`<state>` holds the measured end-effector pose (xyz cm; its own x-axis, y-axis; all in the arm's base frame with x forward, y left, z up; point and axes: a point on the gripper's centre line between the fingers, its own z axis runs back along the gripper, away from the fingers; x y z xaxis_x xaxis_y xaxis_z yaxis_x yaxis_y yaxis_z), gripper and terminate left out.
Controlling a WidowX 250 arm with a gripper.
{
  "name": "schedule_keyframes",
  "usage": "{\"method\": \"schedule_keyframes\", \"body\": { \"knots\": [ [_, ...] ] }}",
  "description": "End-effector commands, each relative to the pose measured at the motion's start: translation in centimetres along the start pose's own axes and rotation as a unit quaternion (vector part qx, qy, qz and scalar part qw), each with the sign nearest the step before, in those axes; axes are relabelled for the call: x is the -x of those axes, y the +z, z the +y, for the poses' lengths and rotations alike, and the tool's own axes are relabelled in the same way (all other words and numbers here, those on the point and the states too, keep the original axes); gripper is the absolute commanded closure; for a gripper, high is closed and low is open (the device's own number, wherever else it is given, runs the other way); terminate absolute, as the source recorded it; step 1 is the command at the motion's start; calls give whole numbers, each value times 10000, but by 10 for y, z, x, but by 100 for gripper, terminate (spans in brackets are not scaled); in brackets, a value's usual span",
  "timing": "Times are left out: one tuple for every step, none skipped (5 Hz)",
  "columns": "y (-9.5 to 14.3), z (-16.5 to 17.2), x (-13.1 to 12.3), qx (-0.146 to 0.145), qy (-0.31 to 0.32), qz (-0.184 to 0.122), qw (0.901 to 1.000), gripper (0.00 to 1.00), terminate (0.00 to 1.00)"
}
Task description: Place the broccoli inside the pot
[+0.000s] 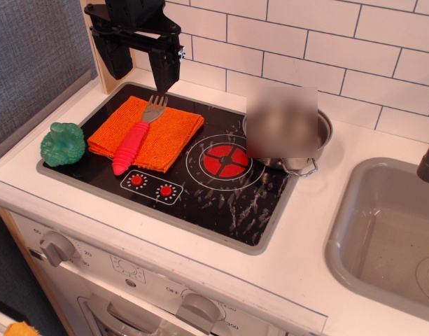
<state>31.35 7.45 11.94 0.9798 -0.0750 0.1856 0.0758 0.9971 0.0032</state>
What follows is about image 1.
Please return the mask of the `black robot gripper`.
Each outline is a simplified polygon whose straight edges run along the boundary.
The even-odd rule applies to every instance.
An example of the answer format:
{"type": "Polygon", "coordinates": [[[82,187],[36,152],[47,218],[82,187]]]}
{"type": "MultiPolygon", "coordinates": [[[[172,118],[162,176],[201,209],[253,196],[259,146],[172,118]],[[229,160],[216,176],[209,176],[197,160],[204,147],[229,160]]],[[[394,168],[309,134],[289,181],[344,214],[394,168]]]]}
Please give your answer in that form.
{"type": "Polygon", "coordinates": [[[108,72],[119,80],[133,69],[130,49],[148,53],[158,92],[180,79],[181,28],[164,14],[164,1],[105,1],[88,4],[94,44],[108,72]]]}

